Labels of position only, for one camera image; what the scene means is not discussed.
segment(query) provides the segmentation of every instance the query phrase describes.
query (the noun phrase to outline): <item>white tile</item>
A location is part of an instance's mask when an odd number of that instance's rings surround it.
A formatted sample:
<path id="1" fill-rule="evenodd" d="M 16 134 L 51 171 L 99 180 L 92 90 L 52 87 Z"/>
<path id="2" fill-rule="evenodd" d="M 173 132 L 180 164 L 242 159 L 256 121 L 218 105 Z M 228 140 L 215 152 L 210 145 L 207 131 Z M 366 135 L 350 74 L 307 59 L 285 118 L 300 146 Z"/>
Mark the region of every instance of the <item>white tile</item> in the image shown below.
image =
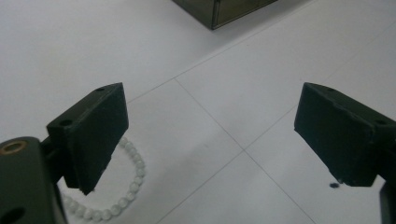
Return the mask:
<path id="1" fill-rule="evenodd" d="M 148 174 L 137 199 L 113 223 L 158 222 L 242 151 L 174 80 L 132 101 L 128 113 L 125 135 Z"/>
<path id="2" fill-rule="evenodd" d="M 160 224 L 313 223 L 245 153 Z"/>
<path id="3" fill-rule="evenodd" d="M 297 104 L 304 81 L 324 80 L 394 21 L 368 5 L 318 1 L 177 80 L 247 147 Z"/>
<path id="4" fill-rule="evenodd" d="M 130 101 L 311 1 L 279 1 L 215 32 L 170 0 L 1 1 L 0 139 L 43 139 L 100 86 L 123 82 Z"/>
<path id="5" fill-rule="evenodd" d="M 372 188 L 352 188 L 336 182 L 324 163 L 294 131 L 296 109 L 247 149 L 247 153 L 316 222 L 381 223 L 379 177 Z"/>
<path id="6" fill-rule="evenodd" d="M 326 80 L 346 95 L 396 120 L 396 24 Z"/>

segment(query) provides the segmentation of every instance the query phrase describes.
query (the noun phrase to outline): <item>dark green box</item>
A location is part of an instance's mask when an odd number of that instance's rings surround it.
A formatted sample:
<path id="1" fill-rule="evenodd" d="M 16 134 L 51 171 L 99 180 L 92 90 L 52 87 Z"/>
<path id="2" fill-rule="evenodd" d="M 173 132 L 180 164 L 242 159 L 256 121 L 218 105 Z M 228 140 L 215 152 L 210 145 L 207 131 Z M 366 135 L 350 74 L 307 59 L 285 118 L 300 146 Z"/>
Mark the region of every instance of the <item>dark green box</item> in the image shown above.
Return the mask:
<path id="1" fill-rule="evenodd" d="M 173 0 L 209 29 L 234 21 L 276 0 Z"/>

